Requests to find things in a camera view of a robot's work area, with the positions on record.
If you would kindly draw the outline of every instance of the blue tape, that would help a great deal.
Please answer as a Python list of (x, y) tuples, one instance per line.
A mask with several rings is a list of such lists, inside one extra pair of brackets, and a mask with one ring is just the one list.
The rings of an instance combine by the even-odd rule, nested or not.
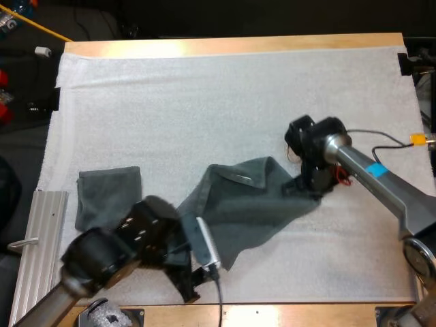
[(385, 166), (377, 162), (368, 166), (365, 170), (372, 174), (375, 178), (379, 178), (389, 171)]

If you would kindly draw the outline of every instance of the gray cloth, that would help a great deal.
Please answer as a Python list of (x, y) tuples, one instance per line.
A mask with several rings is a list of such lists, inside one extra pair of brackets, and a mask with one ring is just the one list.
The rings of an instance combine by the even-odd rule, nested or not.
[(210, 165), (178, 210), (207, 222), (221, 263), (229, 270), (242, 250), (262, 245), (320, 204), (297, 191), (284, 196), (282, 185), (290, 180), (272, 157), (235, 166)]
[(79, 172), (76, 229), (85, 232), (93, 227), (115, 228), (141, 201), (139, 167)]

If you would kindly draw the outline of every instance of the yellow pole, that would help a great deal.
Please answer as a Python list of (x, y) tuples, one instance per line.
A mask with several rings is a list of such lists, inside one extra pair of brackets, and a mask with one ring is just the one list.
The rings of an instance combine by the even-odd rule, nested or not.
[(2, 9), (4, 12), (7, 12), (8, 14), (11, 14), (13, 17), (19, 18), (19, 19), (25, 21), (26, 23), (36, 27), (37, 29), (40, 29), (41, 31), (44, 31), (44, 32), (46, 32), (48, 34), (51, 34), (51, 35), (53, 35), (53, 36), (55, 36), (55, 37), (65, 41), (65, 42), (74, 42), (73, 40), (69, 39), (68, 37), (65, 37), (65, 36), (63, 36), (61, 34), (58, 34), (58, 33), (54, 32), (54, 31), (52, 31), (51, 29), (47, 29), (46, 27), (44, 27), (42, 25), (39, 25), (36, 22), (34, 22), (34, 21), (32, 21), (32, 20), (30, 20), (28, 18), (26, 18), (24, 16), (21, 16), (20, 14), (17, 14), (16, 12), (13, 12), (11, 9), (5, 7), (2, 4), (0, 4), (0, 9)]

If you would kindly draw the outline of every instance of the metal bracket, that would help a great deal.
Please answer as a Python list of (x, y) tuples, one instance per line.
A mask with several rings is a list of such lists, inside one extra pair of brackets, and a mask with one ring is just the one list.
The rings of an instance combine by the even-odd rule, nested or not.
[(55, 285), (55, 264), (66, 206), (65, 191), (33, 192), (25, 239), (8, 247), (12, 251), (22, 250), (9, 326), (22, 318)]

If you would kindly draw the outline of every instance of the white towel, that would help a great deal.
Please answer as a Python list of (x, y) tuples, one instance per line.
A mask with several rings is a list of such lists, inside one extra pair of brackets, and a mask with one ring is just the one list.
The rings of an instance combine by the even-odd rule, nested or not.
[[(143, 194), (178, 206), (209, 164), (285, 155), (290, 121), (337, 116), (347, 128), (386, 131), (407, 141), (422, 131), (403, 47), (240, 54), (179, 59), (88, 59), (64, 54), (59, 112), (50, 125), (40, 189), (70, 193), (62, 254), (78, 235), (79, 171), (140, 166)], [(370, 155), (381, 136), (352, 135)], [(393, 172), (434, 193), (424, 148), (380, 151)], [(222, 272), (225, 302), (403, 301), (413, 298), (397, 240), (398, 222), (354, 181), (328, 194), (265, 245)], [(212, 283), (200, 303), (216, 302)], [(120, 305), (182, 303), (159, 271), (137, 270), (107, 296)]]

